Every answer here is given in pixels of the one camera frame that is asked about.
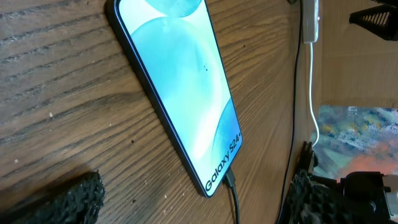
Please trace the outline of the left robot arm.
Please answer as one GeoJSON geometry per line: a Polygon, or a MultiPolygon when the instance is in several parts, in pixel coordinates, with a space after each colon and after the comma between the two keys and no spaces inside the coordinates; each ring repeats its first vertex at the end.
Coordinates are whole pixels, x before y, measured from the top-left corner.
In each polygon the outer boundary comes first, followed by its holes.
{"type": "MultiPolygon", "coordinates": [[[[380,172],[353,172],[340,182],[299,170],[278,223],[392,223],[390,187],[380,172]]],[[[44,197],[1,214],[1,223],[96,223],[105,189],[98,172],[88,172],[46,192],[44,197]]]]}

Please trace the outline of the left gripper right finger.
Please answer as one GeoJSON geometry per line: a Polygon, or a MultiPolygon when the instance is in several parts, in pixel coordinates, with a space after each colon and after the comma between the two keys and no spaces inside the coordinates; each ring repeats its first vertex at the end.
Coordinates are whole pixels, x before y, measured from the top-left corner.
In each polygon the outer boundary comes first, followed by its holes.
{"type": "Polygon", "coordinates": [[[353,224],[358,216],[333,196],[330,188],[314,182],[308,172],[299,170],[289,186],[285,199],[287,223],[353,224]]]}

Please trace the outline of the smartphone with blue screen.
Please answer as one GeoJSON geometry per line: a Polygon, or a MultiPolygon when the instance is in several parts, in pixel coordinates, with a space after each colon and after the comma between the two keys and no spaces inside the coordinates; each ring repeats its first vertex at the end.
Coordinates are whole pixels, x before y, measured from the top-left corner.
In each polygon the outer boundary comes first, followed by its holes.
{"type": "Polygon", "coordinates": [[[205,0],[113,0],[106,17],[198,193],[243,143],[205,0]]]}

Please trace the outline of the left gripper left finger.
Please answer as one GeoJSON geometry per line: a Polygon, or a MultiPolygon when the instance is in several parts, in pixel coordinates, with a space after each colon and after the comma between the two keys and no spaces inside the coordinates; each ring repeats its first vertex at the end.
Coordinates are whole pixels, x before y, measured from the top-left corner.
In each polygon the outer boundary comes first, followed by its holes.
{"type": "Polygon", "coordinates": [[[1,223],[96,223],[105,188],[98,171],[44,187],[1,212],[1,223]]]}

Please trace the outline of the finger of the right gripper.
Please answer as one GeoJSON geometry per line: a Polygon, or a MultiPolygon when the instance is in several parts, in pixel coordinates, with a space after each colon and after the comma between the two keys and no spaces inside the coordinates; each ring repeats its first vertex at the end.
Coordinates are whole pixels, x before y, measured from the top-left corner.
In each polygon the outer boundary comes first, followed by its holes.
{"type": "Polygon", "coordinates": [[[349,23],[356,24],[384,40],[397,41],[397,3],[380,2],[379,6],[353,12],[349,23]]]}

